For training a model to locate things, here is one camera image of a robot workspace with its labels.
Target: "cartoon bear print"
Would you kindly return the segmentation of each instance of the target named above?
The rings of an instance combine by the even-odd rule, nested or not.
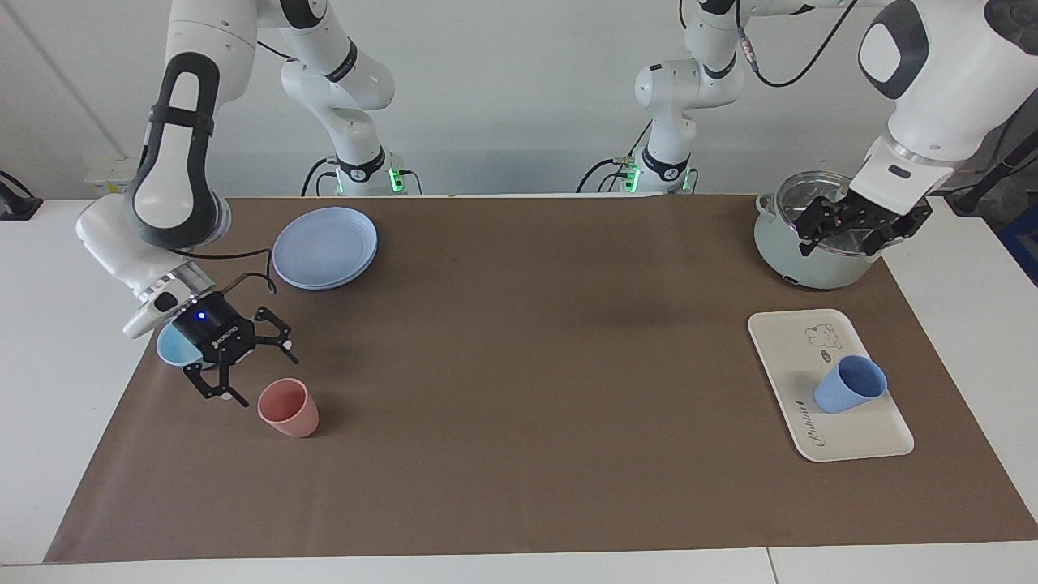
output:
[[[843,343],[837,336],[831,325],[819,325],[804,332],[811,344],[816,347],[828,347],[830,350],[842,350]]]

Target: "plastic cup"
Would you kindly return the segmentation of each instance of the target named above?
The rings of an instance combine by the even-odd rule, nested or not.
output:
[[[260,418],[292,438],[306,438],[318,429],[318,407],[299,380],[278,380],[260,394]]]
[[[826,414],[840,414],[886,393],[886,376],[872,360],[847,356],[815,390],[815,404]]]

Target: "brown tablecloth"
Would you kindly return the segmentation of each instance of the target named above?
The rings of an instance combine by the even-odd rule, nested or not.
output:
[[[229,297],[288,321],[302,360],[261,349],[234,385],[254,402],[302,380],[318,434],[204,401],[149,351],[47,561],[1038,538],[886,266],[827,294],[784,283],[750,197],[235,199],[207,251],[329,204],[378,225],[360,278]],[[746,321],[812,308],[855,325],[913,453],[797,454]]]

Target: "white tray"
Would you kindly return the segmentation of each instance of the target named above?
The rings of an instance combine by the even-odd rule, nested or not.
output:
[[[835,310],[755,314],[749,336],[804,458],[832,463],[912,451],[916,440],[891,397],[895,387],[842,414],[825,414],[815,405],[815,388],[844,356],[869,357],[846,315]]]

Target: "green indicator light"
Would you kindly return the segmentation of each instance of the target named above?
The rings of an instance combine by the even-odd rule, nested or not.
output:
[[[395,168],[389,168],[389,179],[392,180],[392,191],[400,192],[404,190],[404,179],[401,178],[400,171]]]
[[[634,192],[638,189],[638,177],[641,176],[641,168],[635,168],[633,172],[627,175],[627,180],[624,182],[624,190],[627,192]]]

